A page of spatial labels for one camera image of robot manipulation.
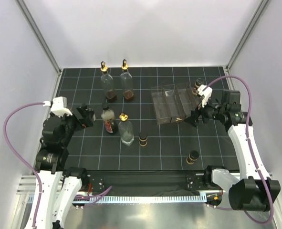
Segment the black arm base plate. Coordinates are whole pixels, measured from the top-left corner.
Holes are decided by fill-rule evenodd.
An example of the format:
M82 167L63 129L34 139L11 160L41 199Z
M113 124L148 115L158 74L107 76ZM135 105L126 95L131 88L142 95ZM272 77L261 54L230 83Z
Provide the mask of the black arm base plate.
M88 170L92 186L99 191L112 187L108 196L194 196L208 191L201 170Z

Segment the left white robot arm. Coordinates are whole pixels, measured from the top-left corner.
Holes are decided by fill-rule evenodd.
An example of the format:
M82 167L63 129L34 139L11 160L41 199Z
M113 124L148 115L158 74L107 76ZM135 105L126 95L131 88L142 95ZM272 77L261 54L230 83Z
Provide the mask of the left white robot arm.
M36 187L27 229L62 229L78 191L89 186L85 168L65 169L68 145L76 131L92 127L94 110L86 104L77 108L81 118L67 108L65 102L46 102L50 116L43 122L41 148L36 155Z

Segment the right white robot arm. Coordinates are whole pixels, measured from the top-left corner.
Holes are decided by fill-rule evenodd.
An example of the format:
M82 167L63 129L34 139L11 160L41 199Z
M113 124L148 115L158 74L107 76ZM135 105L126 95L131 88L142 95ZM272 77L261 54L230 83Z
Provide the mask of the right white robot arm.
M272 180L260 158L253 136L252 120L241 110L240 92L224 90L218 105L210 101L212 89L202 85L196 90L196 108L185 122L197 127L199 119L220 121L230 137L239 164L240 177L233 176L225 167L207 166L202 177L208 189L219 187L228 194L232 210L271 211L281 186Z

